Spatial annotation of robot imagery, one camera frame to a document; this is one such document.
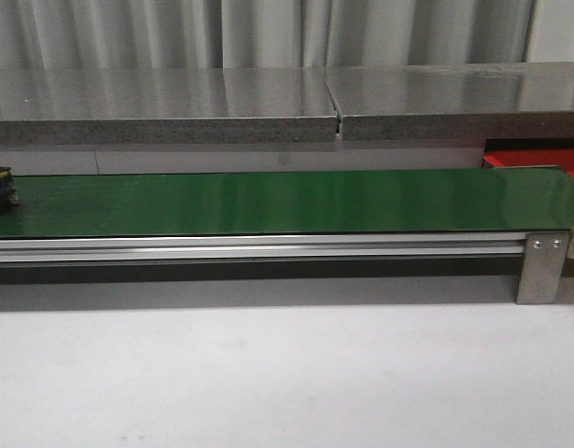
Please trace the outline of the steel conveyor support bracket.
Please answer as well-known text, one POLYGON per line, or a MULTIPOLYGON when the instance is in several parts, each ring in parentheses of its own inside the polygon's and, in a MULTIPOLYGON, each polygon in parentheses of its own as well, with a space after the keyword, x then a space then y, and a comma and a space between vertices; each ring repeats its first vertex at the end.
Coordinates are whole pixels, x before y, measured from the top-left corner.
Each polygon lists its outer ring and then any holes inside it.
POLYGON ((534 232, 527 236, 517 304, 555 303, 568 242, 567 231, 534 232))

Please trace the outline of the green conveyor belt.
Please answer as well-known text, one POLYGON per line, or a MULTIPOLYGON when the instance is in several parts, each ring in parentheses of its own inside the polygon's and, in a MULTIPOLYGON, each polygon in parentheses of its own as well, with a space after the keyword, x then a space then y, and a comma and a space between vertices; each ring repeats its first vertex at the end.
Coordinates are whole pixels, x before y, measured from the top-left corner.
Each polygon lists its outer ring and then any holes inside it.
POLYGON ((0 239, 574 229, 552 168, 25 176, 0 239))

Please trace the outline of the left grey stone slab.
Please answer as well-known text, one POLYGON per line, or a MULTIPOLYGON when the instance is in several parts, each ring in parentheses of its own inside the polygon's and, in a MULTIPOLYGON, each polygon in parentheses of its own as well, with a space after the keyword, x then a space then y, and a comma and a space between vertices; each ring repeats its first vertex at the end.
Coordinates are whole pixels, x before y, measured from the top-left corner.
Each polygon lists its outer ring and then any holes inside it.
POLYGON ((0 70, 8 145, 331 142, 316 69, 0 70))

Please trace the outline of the grey pleated curtain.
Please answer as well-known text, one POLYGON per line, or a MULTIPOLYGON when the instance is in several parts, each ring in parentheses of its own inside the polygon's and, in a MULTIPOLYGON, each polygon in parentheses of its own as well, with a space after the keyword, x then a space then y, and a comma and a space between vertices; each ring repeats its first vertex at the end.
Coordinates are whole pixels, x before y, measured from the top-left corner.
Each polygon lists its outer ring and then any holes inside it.
POLYGON ((0 1, 0 69, 512 63, 531 1, 0 1))

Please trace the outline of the red plastic tray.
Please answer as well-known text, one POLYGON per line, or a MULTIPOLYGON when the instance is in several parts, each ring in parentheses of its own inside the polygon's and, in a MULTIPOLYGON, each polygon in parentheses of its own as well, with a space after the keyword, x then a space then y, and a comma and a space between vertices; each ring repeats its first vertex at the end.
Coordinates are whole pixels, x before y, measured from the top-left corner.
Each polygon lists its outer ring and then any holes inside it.
POLYGON ((574 148, 498 149, 486 151, 488 167, 555 166, 574 178, 574 148))

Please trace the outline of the aluminium conveyor side rail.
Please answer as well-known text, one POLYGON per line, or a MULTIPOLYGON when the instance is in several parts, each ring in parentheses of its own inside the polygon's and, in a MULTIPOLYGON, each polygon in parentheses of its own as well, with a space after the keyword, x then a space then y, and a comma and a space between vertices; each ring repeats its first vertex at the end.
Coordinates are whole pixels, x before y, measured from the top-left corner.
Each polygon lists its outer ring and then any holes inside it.
POLYGON ((0 239, 0 263, 506 255, 524 232, 0 239))

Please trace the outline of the grey stone slab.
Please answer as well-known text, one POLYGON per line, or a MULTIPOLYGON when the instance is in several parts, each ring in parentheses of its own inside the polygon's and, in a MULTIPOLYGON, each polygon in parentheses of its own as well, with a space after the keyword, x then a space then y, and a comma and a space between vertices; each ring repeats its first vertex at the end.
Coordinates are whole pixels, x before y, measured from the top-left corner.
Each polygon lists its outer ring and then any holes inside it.
POLYGON ((0 70, 8 145, 331 142, 316 69, 0 70))
POLYGON ((329 68, 345 141, 574 138, 574 63, 329 68))

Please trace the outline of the right grey stone slab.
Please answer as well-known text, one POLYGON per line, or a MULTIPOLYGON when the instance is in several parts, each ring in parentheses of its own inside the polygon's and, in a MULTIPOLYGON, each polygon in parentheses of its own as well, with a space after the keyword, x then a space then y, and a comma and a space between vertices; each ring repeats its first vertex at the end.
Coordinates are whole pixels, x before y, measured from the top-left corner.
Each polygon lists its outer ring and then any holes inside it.
POLYGON ((329 68, 345 141, 574 138, 574 63, 329 68))

